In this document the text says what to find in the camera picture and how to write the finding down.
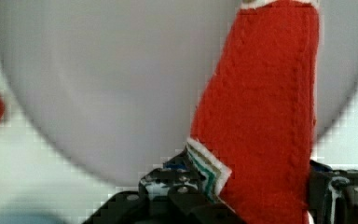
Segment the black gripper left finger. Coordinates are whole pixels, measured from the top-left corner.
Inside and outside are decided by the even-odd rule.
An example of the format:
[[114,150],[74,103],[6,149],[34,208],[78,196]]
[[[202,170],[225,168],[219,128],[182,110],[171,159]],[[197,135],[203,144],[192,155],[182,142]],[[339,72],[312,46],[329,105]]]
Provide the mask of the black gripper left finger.
[[82,224],[246,224],[207,198],[206,176],[184,150],[141,178],[136,191],[111,197]]

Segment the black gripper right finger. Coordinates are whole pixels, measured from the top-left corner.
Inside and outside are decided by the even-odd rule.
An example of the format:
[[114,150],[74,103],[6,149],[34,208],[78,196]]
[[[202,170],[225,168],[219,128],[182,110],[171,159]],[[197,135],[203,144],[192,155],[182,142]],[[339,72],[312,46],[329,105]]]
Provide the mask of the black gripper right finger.
[[358,170],[310,161],[309,212],[313,224],[358,224]]

